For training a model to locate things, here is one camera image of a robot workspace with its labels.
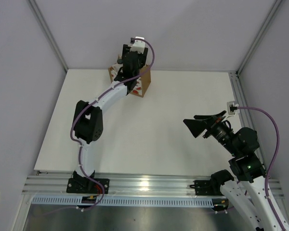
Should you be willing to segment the watermelon print canvas bag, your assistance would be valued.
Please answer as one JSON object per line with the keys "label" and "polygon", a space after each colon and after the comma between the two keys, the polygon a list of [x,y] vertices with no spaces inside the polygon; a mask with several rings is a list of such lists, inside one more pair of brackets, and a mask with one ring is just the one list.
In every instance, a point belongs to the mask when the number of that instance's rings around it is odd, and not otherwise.
{"label": "watermelon print canvas bag", "polygon": [[128,95],[134,94],[139,97],[144,97],[150,83],[151,83],[151,74],[150,66],[144,65],[140,70],[139,75],[129,78],[129,79],[119,79],[119,59],[116,64],[108,68],[111,85],[110,89],[113,91],[113,94],[119,99]]}

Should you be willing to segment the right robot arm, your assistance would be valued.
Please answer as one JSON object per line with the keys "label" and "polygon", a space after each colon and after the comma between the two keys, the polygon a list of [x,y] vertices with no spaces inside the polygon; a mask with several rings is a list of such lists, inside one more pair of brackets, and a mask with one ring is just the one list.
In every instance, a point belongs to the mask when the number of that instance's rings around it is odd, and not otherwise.
{"label": "right robot arm", "polygon": [[234,132],[226,111],[196,115],[183,123],[195,138],[213,137],[232,156],[230,171],[211,175],[210,190],[225,196],[254,231],[289,231],[289,223],[269,188],[268,174],[255,154],[260,147],[257,132],[247,127]]}

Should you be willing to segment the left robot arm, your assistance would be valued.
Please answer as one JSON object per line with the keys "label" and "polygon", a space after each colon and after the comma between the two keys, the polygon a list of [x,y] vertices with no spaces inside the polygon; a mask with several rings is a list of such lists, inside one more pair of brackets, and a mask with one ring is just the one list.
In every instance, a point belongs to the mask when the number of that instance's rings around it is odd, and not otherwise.
{"label": "left robot arm", "polygon": [[130,44],[123,45],[122,55],[117,59],[118,70],[109,88],[92,101],[76,104],[70,137],[80,144],[75,174],[81,177],[77,187],[84,193],[94,188],[94,180],[89,177],[95,172],[93,147],[104,130],[103,115],[133,91],[146,64],[147,53],[144,38],[132,38]]}

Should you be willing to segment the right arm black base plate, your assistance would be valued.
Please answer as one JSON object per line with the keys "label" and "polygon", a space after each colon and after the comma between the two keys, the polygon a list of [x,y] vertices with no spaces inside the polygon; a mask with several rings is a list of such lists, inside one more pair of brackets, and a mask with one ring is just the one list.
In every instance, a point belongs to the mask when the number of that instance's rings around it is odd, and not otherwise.
{"label": "right arm black base plate", "polygon": [[210,180],[195,180],[189,188],[194,189],[197,196],[222,196],[220,190]]}

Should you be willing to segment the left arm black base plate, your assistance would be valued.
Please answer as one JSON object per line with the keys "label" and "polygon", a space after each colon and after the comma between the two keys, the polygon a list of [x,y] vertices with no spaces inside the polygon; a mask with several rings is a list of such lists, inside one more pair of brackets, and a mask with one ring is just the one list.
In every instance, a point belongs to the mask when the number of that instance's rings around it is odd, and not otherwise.
{"label": "left arm black base plate", "polygon": [[[105,194],[108,194],[110,179],[96,178],[95,171],[90,175],[90,177],[99,182],[104,187]],[[66,192],[76,194],[101,194],[102,188],[99,184],[92,182],[87,177],[83,177],[74,171],[68,179]]]}

